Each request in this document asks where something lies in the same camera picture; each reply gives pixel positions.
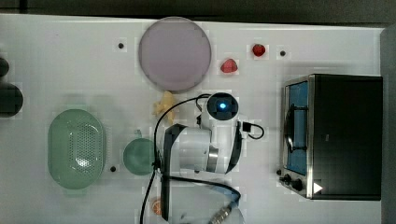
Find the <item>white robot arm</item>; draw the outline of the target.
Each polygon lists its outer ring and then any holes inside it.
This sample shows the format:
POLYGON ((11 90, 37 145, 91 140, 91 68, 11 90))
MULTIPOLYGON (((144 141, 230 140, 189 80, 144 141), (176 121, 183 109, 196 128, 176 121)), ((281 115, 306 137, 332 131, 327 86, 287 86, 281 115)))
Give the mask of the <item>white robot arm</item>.
POLYGON ((244 136, 236 99, 226 92, 209 95, 197 123, 173 124, 159 142, 162 218, 169 224, 241 224, 237 190, 187 175, 227 175, 239 162, 244 136))

